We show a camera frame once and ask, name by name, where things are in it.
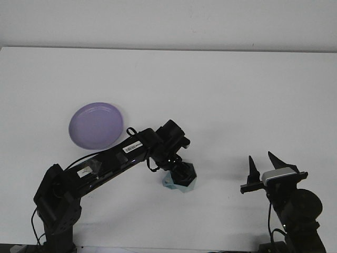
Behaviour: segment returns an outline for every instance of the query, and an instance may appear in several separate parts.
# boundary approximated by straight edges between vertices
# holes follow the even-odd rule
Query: label sticker
[[[129,152],[141,147],[142,145],[143,144],[140,141],[136,141],[135,143],[132,143],[131,145],[124,147],[123,151],[125,153],[129,153]]]
[[[82,170],[79,170],[77,174],[80,178],[83,178],[84,176],[90,174],[91,172],[93,172],[93,170],[89,166],[87,166],[83,168]]]

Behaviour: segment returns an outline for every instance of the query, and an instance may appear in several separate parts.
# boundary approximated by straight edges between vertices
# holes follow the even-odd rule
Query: barcode sticker
[[[142,145],[143,144],[140,141],[136,141],[135,143],[132,143],[131,145],[124,147],[123,151],[125,153],[129,153],[129,152],[141,147]]]

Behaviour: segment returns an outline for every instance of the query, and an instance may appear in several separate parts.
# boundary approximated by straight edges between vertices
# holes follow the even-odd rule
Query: purple plate
[[[79,109],[69,123],[73,142],[84,149],[106,149],[123,131],[120,111],[108,103],[92,103]]]

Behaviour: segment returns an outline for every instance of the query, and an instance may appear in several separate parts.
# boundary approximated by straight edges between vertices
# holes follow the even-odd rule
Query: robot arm
[[[286,246],[281,242],[274,244],[286,249],[285,252],[325,253],[325,247],[317,233],[320,225],[316,221],[323,210],[322,202],[314,193],[297,188],[297,183],[306,179],[308,173],[300,172],[295,165],[281,161],[270,152],[269,158],[275,170],[263,173],[260,181],[260,173],[249,157],[250,175],[247,184],[241,186],[241,193],[258,189],[266,191],[269,202],[286,231]],[[260,245],[260,253],[274,251],[274,245]]]
[[[196,177],[193,165],[176,154],[190,144],[184,135],[169,120],[156,132],[150,128],[135,132],[122,143],[67,170],[58,164],[50,167],[34,197],[44,223],[48,251],[74,252],[72,229],[81,216],[81,197],[142,161],[152,158],[158,168],[171,172],[176,184],[191,183]]]

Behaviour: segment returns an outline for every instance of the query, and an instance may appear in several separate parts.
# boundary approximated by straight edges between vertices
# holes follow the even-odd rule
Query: white table
[[[0,243],[34,243],[37,187],[53,163],[65,168],[90,153],[67,127],[77,109],[101,101],[137,130],[173,119],[192,141],[180,154],[198,179],[181,193],[162,186],[164,171],[137,165],[82,199],[77,245],[256,250],[269,240],[269,203],[262,190],[241,195],[240,185],[248,155],[261,172],[272,169],[270,150],[309,173],[299,187],[322,200],[318,232],[336,252],[336,84],[336,54],[4,47]]]

